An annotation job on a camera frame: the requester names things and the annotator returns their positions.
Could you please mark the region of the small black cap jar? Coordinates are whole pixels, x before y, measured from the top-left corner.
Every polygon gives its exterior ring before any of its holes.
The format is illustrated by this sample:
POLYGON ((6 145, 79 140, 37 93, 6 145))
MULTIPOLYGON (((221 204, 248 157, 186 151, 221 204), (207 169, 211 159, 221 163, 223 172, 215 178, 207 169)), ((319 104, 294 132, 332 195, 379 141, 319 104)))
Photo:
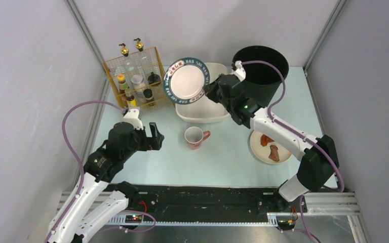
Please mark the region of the small black cap jar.
POLYGON ((143 95, 144 95, 144 98, 145 98, 148 106, 150 106, 150 107, 155 106, 155 99, 153 97, 153 92, 151 89, 145 89, 143 91, 143 95))

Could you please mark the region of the white lid spice jar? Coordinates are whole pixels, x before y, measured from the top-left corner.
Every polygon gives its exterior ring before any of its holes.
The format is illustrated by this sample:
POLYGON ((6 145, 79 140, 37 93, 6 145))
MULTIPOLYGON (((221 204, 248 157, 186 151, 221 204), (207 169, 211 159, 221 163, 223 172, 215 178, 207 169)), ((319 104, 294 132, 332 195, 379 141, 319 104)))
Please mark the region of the white lid spice jar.
POLYGON ((146 83, 143 79, 143 76, 140 74, 135 74, 131 77, 130 81, 133 85, 133 90, 139 98, 140 102, 145 103, 146 100, 144 98, 143 91, 146 89, 146 83))

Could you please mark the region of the red label sauce bottle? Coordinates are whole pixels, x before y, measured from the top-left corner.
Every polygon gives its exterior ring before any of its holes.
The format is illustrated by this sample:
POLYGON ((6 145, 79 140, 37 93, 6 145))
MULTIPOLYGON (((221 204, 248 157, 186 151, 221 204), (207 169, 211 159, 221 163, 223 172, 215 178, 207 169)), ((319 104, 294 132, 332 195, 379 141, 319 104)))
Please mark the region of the red label sauce bottle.
POLYGON ((125 96, 126 95, 126 90, 129 89, 129 85, 126 81, 126 78, 123 74, 118 74, 117 75, 117 80, 118 80, 118 87, 119 87, 119 94, 125 96))

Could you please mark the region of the black trash bin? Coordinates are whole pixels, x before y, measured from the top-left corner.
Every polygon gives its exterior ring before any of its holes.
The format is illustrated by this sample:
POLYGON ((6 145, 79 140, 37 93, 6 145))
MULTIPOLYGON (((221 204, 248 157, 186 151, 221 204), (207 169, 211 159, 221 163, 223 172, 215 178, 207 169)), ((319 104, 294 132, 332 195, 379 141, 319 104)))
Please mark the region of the black trash bin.
MULTIPOLYGON (((283 78, 289 72, 287 59, 277 50, 266 46, 248 46, 235 53, 232 62, 265 61, 277 68, 283 78)), ((244 94, 261 106, 269 106, 282 83, 278 73, 265 64, 243 64, 246 79, 242 82, 244 94)))

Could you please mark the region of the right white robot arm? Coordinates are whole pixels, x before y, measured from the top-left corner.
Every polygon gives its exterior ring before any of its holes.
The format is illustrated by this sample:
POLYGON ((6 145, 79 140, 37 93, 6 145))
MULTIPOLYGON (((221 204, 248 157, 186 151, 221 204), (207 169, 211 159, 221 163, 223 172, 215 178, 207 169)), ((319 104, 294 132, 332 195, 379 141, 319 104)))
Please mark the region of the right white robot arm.
POLYGON ((332 175, 342 178, 334 141, 329 136, 307 134, 271 112, 268 104, 273 88, 252 84, 236 74, 221 74, 203 90, 208 99, 231 114, 235 123, 267 135, 299 160, 296 175, 274 193, 277 200, 292 202, 309 191, 319 191, 332 175))

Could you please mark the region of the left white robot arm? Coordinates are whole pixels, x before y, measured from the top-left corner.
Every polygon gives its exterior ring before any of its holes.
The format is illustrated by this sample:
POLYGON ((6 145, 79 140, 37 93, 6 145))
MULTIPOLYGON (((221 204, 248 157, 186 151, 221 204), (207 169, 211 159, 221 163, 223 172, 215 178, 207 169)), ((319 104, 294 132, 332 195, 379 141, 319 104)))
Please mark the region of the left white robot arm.
POLYGON ((89 242, 105 223, 129 206, 137 191, 124 181, 105 202, 89 211, 134 153, 161 149, 164 135, 158 131, 156 123, 150 122, 149 127, 150 137, 138 119, 113 126, 108 138, 88 157, 77 185, 51 221, 45 242, 89 242))

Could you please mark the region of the blue rimmed plate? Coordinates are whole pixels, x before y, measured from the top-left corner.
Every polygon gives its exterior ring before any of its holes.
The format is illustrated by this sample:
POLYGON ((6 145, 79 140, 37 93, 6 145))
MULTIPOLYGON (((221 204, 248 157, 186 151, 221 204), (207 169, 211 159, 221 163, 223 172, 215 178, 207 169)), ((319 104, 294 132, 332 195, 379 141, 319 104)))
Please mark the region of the blue rimmed plate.
POLYGON ((204 62, 194 57, 184 57, 168 67, 163 89, 172 102, 188 105, 205 95, 204 86, 210 82, 210 71, 204 62))

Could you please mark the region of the clear glass oil bottle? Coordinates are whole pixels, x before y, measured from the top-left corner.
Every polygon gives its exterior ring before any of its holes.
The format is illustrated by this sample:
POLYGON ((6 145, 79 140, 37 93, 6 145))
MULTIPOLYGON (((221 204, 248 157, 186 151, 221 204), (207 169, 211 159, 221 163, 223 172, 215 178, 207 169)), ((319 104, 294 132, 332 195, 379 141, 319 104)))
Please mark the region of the clear glass oil bottle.
POLYGON ((140 67, 140 72, 145 78, 148 78, 152 72, 160 75, 161 68, 159 58, 157 56, 157 48, 145 47, 140 38, 135 38, 134 41, 136 42, 135 47, 138 51, 135 53, 135 60, 140 67))

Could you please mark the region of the red sausage piece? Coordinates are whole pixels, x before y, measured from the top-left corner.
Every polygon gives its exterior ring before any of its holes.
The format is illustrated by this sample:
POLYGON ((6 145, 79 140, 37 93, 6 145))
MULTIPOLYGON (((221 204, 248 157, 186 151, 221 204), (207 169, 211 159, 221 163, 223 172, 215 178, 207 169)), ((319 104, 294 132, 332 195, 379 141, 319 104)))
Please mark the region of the red sausage piece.
POLYGON ((261 137, 260 137, 260 145, 262 147, 266 147, 269 143, 272 143, 272 142, 274 142, 274 140, 272 138, 268 137, 265 134, 261 135, 261 137))

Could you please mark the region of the white rectangular basin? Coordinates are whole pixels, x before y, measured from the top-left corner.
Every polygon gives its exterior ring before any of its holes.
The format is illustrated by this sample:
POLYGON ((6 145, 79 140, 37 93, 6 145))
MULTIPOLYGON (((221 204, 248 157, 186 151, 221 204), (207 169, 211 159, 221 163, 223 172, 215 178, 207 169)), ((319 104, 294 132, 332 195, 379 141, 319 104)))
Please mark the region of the white rectangular basin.
POLYGON ((175 110, 183 121, 194 124, 217 123, 230 117, 230 114, 221 104, 214 103, 206 96, 193 104, 176 104, 175 110))

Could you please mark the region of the pink ceramic mug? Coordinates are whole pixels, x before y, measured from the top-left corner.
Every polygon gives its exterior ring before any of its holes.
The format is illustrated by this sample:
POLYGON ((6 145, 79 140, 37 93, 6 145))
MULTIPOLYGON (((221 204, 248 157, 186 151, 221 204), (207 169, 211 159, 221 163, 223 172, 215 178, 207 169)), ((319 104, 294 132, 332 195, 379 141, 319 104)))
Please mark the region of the pink ceramic mug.
POLYGON ((199 149, 202 143, 211 136, 210 131, 203 131, 199 127, 189 127, 184 132, 184 138, 190 149, 199 149))

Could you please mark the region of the black lid spice jar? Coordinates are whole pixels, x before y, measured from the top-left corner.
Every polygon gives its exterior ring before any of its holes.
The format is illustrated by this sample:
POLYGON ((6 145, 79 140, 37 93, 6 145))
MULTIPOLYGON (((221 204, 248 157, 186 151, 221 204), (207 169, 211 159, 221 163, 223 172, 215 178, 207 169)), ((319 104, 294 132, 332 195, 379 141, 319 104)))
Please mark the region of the black lid spice jar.
POLYGON ((163 98, 165 96, 163 89, 162 78, 159 74, 151 72, 147 78, 149 88, 152 91, 152 95, 154 98, 163 98))

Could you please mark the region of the yellow label sauce bottle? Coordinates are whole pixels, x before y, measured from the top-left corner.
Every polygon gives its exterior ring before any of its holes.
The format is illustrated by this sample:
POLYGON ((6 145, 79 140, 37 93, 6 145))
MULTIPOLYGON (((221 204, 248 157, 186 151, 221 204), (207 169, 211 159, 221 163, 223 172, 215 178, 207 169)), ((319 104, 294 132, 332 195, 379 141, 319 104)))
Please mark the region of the yellow label sauce bottle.
POLYGON ((130 88, 125 89, 125 96, 127 100, 128 107, 137 107, 137 102, 134 97, 134 93, 130 88))

